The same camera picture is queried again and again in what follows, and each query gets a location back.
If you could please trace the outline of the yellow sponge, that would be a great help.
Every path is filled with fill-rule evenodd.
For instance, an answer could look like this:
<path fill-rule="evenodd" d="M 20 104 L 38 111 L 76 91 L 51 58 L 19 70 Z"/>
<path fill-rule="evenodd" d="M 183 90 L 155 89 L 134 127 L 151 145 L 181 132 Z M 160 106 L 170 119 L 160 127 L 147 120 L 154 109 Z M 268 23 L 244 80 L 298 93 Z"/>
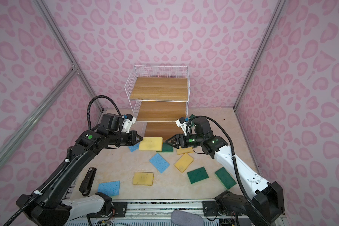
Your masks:
<path fill-rule="evenodd" d="M 135 172 L 132 184 L 139 186 L 152 186 L 153 185 L 153 172 Z"/>
<path fill-rule="evenodd" d="M 181 158 L 174 164 L 174 166 L 181 172 L 185 172 L 185 170 L 190 166 L 190 164 L 194 161 L 194 158 L 189 154 L 185 153 L 181 156 Z"/>
<path fill-rule="evenodd" d="M 161 152 L 163 149 L 163 137 L 144 137 L 139 143 L 139 151 Z"/>
<path fill-rule="evenodd" d="M 179 148 L 179 149 L 176 149 L 176 152 L 177 152 L 177 155 L 182 155 L 182 154 L 185 154 L 185 153 L 192 153 L 194 150 L 192 147 L 188 147 L 188 148 Z"/>

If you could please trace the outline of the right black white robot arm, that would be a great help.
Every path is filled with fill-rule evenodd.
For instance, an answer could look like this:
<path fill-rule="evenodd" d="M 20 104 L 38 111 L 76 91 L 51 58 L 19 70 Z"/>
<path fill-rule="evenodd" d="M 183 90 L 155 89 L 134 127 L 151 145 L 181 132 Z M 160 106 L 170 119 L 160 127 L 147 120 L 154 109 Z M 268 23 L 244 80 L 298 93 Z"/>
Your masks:
<path fill-rule="evenodd" d="M 201 147 L 205 155 L 220 163 L 235 177 L 241 195 L 224 191 L 215 197 L 209 215 L 246 215 L 255 226 L 270 226 L 284 214 L 283 188 L 257 174 L 235 154 L 234 144 L 225 129 L 208 116 L 181 117 L 176 125 L 182 133 L 165 141 L 174 148 Z"/>

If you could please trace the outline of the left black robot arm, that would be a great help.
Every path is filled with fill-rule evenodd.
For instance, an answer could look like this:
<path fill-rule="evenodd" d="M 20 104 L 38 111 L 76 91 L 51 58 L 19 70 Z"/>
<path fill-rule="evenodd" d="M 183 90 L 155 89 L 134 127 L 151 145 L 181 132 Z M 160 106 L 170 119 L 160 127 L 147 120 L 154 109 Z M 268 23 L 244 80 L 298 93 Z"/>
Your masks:
<path fill-rule="evenodd" d="M 21 195 L 16 201 L 18 211 L 5 223 L 8 226 L 24 213 L 39 226 L 63 226 L 68 221 L 83 215 L 112 211 L 111 197 L 96 193 L 77 201 L 65 201 L 70 185 L 84 167 L 103 149 L 134 146 L 143 137 L 131 130 L 135 117 L 130 114 L 104 114 L 102 121 L 93 129 L 84 131 L 67 149 L 66 157 L 57 169 L 30 195 Z"/>

